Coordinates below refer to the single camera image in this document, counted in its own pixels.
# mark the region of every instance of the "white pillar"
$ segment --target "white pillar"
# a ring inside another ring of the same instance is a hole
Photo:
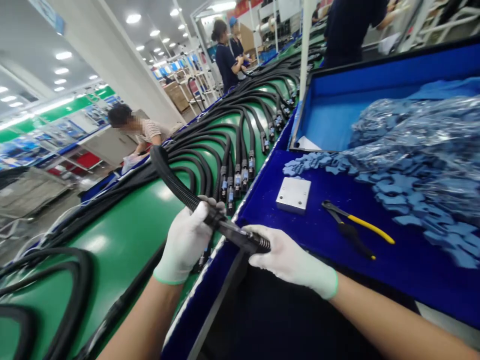
[[[305,14],[314,12],[316,2],[303,0],[303,24],[301,36],[301,60],[300,60],[300,99],[304,99],[305,87],[307,86],[307,64],[309,60],[310,28],[312,22],[305,18]]]
[[[133,110],[173,128],[183,120],[105,0],[49,0],[65,38]]]

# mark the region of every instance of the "metal block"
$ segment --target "metal block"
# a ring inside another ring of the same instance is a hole
[[[291,213],[305,214],[311,181],[285,177],[276,197],[276,207]]]

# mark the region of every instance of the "green conveyor belt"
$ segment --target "green conveyor belt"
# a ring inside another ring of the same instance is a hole
[[[315,38],[312,42],[320,40],[322,39]],[[288,52],[288,55],[291,55],[293,52],[289,51],[292,48],[287,49],[285,53]],[[276,80],[275,83],[280,87],[286,98],[288,91],[285,84],[279,80]],[[274,92],[274,89],[268,86],[260,89]],[[264,99],[264,101],[275,106],[273,102],[267,99]],[[267,130],[267,120],[261,107],[255,103],[249,103],[249,105],[256,110],[262,126]],[[238,125],[239,120],[239,115],[229,115],[217,119],[212,124]],[[258,172],[267,156],[262,154],[259,131],[254,121],[252,126],[255,131],[256,171]],[[235,144],[237,134],[229,128],[222,129],[222,131],[228,131],[232,143]],[[246,121],[243,124],[243,131],[245,145],[249,149],[250,137],[248,136],[249,128]],[[222,157],[223,149],[217,143],[200,141],[199,144],[211,146]],[[198,151],[205,157],[210,165],[213,179],[216,179],[217,165],[215,158],[204,150],[199,149]],[[195,173],[197,181],[200,179],[196,166],[189,161],[178,161],[170,166],[188,167]],[[176,174],[188,187],[190,182],[188,175],[183,172],[177,172]],[[173,196],[164,182],[156,180],[129,194],[67,244],[67,246],[88,250],[92,254],[94,263],[93,286],[89,305],[69,358],[77,354],[88,341],[115,300],[125,291],[153,253],[165,241],[172,220],[182,208],[183,204]],[[214,243],[216,244],[219,239],[220,236],[216,234]],[[2,281],[0,288],[17,283],[35,272],[42,271],[66,259],[67,256],[55,256],[48,258],[33,270],[16,272]],[[192,289],[197,278],[198,275],[191,275],[187,280],[181,297],[182,301]],[[72,279],[70,274],[61,271],[0,300],[0,304],[15,304],[34,309],[38,318],[38,329],[31,359],[40,360],[45,355],[60,324],[71,290]],[[13,358],[19,336],[20,327],[17,323],[10,319],[0,318],[0,359]]]

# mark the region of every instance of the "blue cap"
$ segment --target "blue cap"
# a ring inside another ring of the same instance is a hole
[[[235,16],[232,16],[232,17],[230,18],[230,22],[229,22],[229,23],[230,23],[230,27],[233,28],[234,25],[237,23],[237,18],[236,18]]]

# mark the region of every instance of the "black hair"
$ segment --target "black hair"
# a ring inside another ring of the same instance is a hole
[[[116,103],[108,111],[108,122],[112,128],[121,128],[132,117],[132,109],[127,104]]]
[[[227,24],[221,19],[215,20],[213,23],[213,31],[211,32],[211,39],[213,41],[220,41],[222,35],[227,31]]]

